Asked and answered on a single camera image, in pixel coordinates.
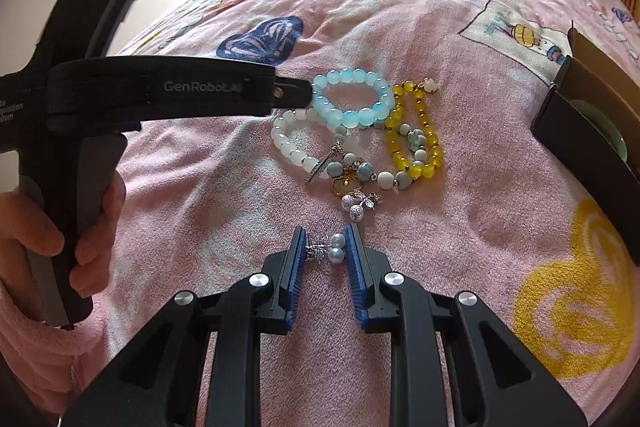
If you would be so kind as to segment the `silver ball charm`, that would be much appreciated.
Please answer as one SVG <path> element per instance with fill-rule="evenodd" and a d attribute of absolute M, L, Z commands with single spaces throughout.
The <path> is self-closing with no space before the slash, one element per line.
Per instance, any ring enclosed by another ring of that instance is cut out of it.
<path fill-rule="evenodd" d="M 352 222 L 361 222 L 368 210 L 375 210 L 381 202 L 381 196 L 376 193 L 363 193 L 361 191 L 351 191 L 341 197 L 341 206 L 348 214 Z"/>

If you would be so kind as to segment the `grey pearl earring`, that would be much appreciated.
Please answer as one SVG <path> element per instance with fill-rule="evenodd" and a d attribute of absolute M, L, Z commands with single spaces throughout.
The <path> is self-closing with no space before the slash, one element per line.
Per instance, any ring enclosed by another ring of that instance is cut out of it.
<path fill-rule="evenodd" d="M 345 245 L 346 239 L 343 233 L 332 234 L 324 242 L 308 243 L 306 245 L 306 259 L 340 265 L 346 258 Z"/>

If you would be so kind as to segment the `green jade bangle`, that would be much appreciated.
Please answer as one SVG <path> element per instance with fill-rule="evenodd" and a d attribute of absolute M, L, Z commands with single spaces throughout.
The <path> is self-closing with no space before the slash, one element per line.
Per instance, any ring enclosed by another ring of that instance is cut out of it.
<path fill-rule="evenodd" d="M 585 118 L 587 118 L 594 127 L 598 129 L 598 131 L 605 137 L 605 140 L 608 141 L 620 159 L 622 161 L 627 161 L 628 159 L 628 150 L 626 142 L 623 138 L 623 135 L 620 133 L 620 130 L 617 129 L 615 124 L 613 124 L 612 120 L 608 119 L 608 116 L 605 113 L 601 112 L 596 106 L 584 101 L 584 100 L 574 100 L 570 101 L 570 104 L 577 109 L 579 113 L 582 114 Z"/>

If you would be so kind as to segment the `pink patterned blanket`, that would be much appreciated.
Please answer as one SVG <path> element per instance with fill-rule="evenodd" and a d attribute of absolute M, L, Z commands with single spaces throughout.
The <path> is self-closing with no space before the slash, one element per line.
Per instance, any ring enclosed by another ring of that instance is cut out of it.
<path fill-rule="evenodd" d="M 639 358 L 639 271 L 602 210 L 530 133 L 575 28 L 627 75 L 639 28 L 620 0 L 193 0 L 129 54 L 246 58 L 285 75 L 375 72 L 395 95 L 381 128 L 352 130 L 376 171 L 412 161 L 422 130 L 434 176 L 384 191 L 366 243 L 431 291 L 475 291 L 594 421 Z M 331 132 L 318 118 L 163 121 L 130 136 L 112 280 L 96 298 L 105 364 L 182 288 L 213 294 L 288 245 L 348 220 L 309 180 Z"/>

